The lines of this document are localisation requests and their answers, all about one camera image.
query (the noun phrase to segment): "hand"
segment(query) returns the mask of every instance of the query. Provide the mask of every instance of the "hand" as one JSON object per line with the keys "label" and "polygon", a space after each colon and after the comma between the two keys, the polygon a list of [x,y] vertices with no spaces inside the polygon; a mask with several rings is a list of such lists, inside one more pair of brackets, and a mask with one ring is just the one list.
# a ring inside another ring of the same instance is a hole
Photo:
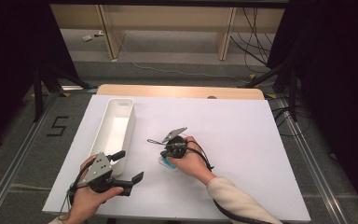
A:
{"label": "hand", "polygon": [[[81,164],[80,170],[89,162],[95,159],[96,156],[91,156]],[[86,169],[81,178],[84,178],[89,169]],[[123,188],[111,188],[103,193],[97,193],[90,187],[80,188],[76,191],[74,202],[69,213],[69,217],[62,223],[65,224],[80,224],[92,217],[98,210],[100,205],[107,200],[115,197],[121,193]]]}
{"label": "hand", "polygon": [[[188,142],[188,147],[194,148],[198,152],[202,153],[200,147],[193,143],[196,142],[194,137],[189,136],[186,137],[185,140]],[[209,181],[215,178],[215,175],[212,174],[212,172],[206,167],[202,157],[190,150],[186,151],[186,154],[182,159],[167,157],[167,160],[178,167],[183,173],[196,177],[204,185],[207,185]]]}

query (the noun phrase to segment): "sleeve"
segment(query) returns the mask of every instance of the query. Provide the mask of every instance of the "sleeve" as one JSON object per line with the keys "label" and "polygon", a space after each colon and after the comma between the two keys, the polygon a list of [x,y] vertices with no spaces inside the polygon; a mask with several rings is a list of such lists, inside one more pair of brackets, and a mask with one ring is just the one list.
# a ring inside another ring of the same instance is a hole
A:
{"label": "sleeve", "polygon": [[269,223],[281,223],[255,199],[234,183],[223,177],[215,177],[206,186],[209,195],[229,213]]}
{"label": "sleeve", "polygon": [[48,224],[62,224],[62,222],[56,217],[54,220],[50,221]]}

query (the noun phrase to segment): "black stand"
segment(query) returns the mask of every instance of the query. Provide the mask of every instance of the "black stand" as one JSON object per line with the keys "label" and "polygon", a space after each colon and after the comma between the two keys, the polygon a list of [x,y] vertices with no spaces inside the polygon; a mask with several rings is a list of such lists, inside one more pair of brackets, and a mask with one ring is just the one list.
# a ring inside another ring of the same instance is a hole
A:
{"label": "black stand", "polygon": [[40,116],[43,113],[43,93],[42,93],[42,81],[45,86],[48,88],[49,92],[57,92],[59,94],[63,93],[63,89],[57,77],[63,77],[69,81],[75,83],[76,85],[82,87],[83,89],[97,89],[98,86],[92,86],[86,82],[83,82],[77,77],[73,77],[62,71],[60,68],[52,66],[50,64],[42,64],[36,67],[34,74],[34,102],[35,102],[35,116],[34,122],[37,122],[40,119]]}
{"label": "black stand", "polygon": [[315,29],[315,20],[318,19],[318,14],[313,13],[310,15],[310,18],[306,20],[303,27],[300,29],[300,32],[296,38],[295,43],[290,48],[288,56],[286,59],[279,65],[275,66],[271,69],[271,71],[267,72],[261,77],[258,77],[252,80],[250,83],[245,85],[239,86],[239,88],[253,88],[254,86],[260,84],[261,82],[277,75],[277,79],[272,86],[273,90],[277,93],[281,93],[284,89],[289,86],[289,113],[290,116],[294,121],[296,119],[296,84],[297,84],[297,77],[295,69],[298,66],[295,66],[295,63],[302,63],[299,62],[298,59],[304,54],[301,54],[301,50],[305,48],[306,40],[310,38],[310,34],[312,34],[313,29]]}
{"label": "black stand", "polygon": [[[291,54],[295,54],[295,51],[298,49],[291,50]],[[239,88],[253,88],[254,86],[260,84],[261,82],[278,75],[277,79],[272,86],[272,89],[275,92],[281,93],[284,89],[289,86],[290,87],[290,94],[289,94],[289,114],[292,119],[297,122],[296,118],[296,84],[297,84],[297,77],[295,76],[295,72],[293,69],[293,60],[295,58],[292,55],[280,65],[273,68],[271,71],[267,72],[261,77],[254,79],[252,82],[247,83],[243,86],[239,86]]]}

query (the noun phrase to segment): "white tray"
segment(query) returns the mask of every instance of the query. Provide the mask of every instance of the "white tray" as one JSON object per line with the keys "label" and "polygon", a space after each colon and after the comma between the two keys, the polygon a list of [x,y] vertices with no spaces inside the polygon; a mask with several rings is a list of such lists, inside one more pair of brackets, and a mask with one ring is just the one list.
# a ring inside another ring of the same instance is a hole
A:
{"label": "white tray", "polygon": [[95,155],[103,152],[105,155],[113,155],[125,150],[126,157],[119,161],[111,161],[112,176],[118,176],[124,172],[134,124],[135,111],[132,99],[109,100],[89,154]]}

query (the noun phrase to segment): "gray carpet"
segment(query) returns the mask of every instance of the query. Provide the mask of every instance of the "gray carpet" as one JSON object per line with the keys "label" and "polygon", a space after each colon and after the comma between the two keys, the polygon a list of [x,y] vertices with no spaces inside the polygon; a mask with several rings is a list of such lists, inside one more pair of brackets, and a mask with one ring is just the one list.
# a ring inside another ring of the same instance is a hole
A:
{"label": "gray carpet", "polygon": [[[142,63],[138,65],[152,66],[154,69],[139,68],[132,63],[76,63],[76,69],[82,80],[93,85],[112,83],[237,87],[242,85],[243,82],[235,78],[250,81],[249,74],[253,74],[248,68],[240,65],[158,63]],[[266,68],[255,66],[251,67],[251,69],[266,71]],[[187,73],[187,75],[167,72],[174,70]],[[210,77],[221,74],[227,74],[231,77]],[[265,93],[271,93],[271,85],[268,85],[271,81],[268,80],[260,85],[260,89]],[[61,83],[62,85],[72,85],[67,80],[61,80]],[[0,179],[32,125],[34,102],[31,94],[32,90],[24,98],[26,104],[19,107],[13,120],[7,125],[5,134],[2,136],[4,144],[0,147]],[[59,97],[54,102],[46,116],[42,130],[38,134],[25,163],[15,179],[16,184],[38,187],[40,189],[11,189],[0,208],[0,223],[48,223],[54,218],[52,215],[42,213],[41,209],[48,197],[48,189],[52,187],[61,169],[90,97],[90,93],[71,93],[68,97]],[[269,100],[271,109],[280,107],[278,101],[276,99]],[[327,156],[329,152],[328,145],[320,135],[315,121],[306,109],[306,103],[301,100],[301,96],[298,96],[297,104],[304,106],[298,107],[296,110],[298,124],[304,132],[316,161],[322,168],[349,222],[358,223],[358,196],[355,190],[339,166],[339,163]],[[51,128],[57,117],[67,117],[67,119],[59,119],[57,123],[66,126],[66,128],[61,136],[49,136],[60,133],[60,130]],[[281,121],[283,123],[279,126],[280,133],[291,134],[283,117],[277,120],[277,124],[281,123]],[[282,141],[305,203],[309,208],[312,219],[311,223],[334,223],[304,162],[303,156],[298,150],[295,138],[282,136]],[[105,218],[101,217],[94,217],[90,221],[90,223],[104,222]],[[146,221],[121,220],[120,223],[146,223]]]}

